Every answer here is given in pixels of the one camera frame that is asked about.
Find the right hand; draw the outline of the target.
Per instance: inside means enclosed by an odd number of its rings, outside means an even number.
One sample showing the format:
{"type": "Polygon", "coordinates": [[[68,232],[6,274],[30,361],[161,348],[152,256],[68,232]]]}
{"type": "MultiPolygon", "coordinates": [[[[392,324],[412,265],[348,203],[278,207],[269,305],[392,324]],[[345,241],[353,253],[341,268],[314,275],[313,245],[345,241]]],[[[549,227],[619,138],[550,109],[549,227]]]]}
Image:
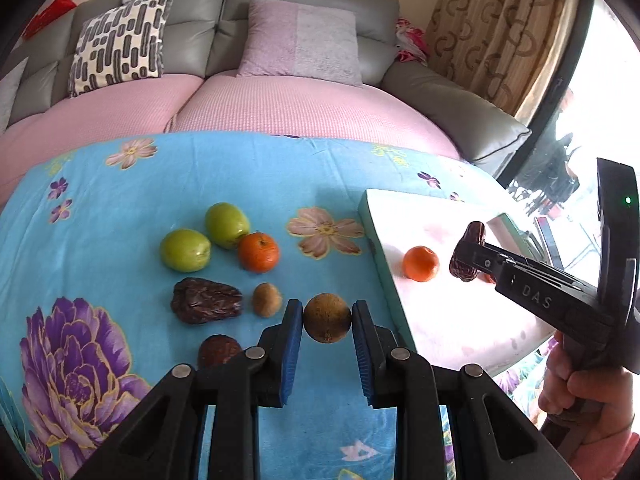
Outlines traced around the right hand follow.
{"type": "Polygon", "coordinates": [[[554,339],[556,346],[548,356],[539,407],[547,414],[559,415],[576,399],[601,403],[600,416],[585,436],[585,444],[629,429],[634,421],[634,375],[623,367],[573,370],[572,360],[563,350],[563,334],[557,330],[554,339]]]}

